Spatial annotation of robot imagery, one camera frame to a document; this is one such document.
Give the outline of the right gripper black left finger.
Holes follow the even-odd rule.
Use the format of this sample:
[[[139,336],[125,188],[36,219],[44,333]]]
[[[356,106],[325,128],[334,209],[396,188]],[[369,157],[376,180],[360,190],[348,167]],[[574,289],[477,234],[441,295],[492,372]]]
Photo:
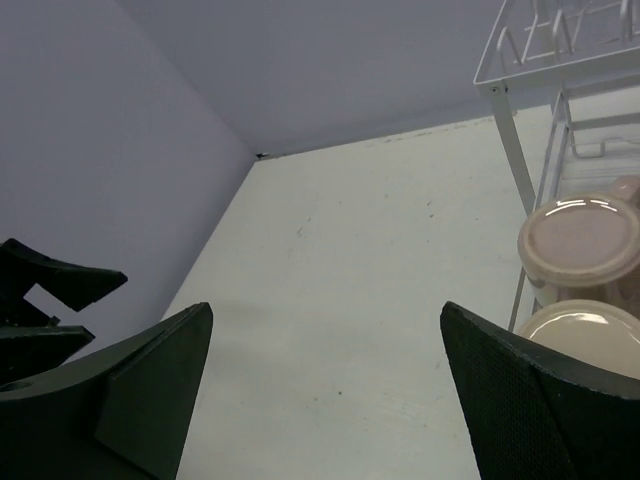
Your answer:
[[[3,386],[2,478],[175,478],[213,325],[210,305],[194,304]]]

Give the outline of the cream mug with teal base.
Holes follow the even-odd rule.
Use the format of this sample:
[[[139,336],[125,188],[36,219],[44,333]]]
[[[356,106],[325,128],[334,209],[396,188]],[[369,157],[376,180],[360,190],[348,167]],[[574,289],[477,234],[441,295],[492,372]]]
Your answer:
[[[607,303],[554,303],[533,314],[517,334],[589,365],[639,377],[639,320]]]

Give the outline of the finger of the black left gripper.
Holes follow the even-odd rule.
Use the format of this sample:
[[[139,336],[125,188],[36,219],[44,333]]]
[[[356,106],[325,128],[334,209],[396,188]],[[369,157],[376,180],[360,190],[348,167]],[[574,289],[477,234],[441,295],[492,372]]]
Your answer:
[[[56,368],[94,339],[83,326],[2,327],[1,384]]]
[[[85,267],[41,254],[16,239],[1,244],[1,303],[12,305],[39,285],[79,312],[128,281],[116,270]]]

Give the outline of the light pink ribbed mug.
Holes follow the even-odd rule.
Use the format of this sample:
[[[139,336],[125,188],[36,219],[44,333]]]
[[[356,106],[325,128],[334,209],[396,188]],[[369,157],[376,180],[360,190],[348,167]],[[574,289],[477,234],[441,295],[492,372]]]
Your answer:
[[[517,249],[537,303],[585,299],[639,308],[639,178],[551,200],[520,228]]]

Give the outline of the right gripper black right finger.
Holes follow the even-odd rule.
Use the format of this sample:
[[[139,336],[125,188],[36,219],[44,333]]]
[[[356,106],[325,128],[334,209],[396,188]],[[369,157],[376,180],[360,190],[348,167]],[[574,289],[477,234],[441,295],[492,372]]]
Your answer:
[[[639,382],[447,302],[446,357],[483,479],[636,479]]]

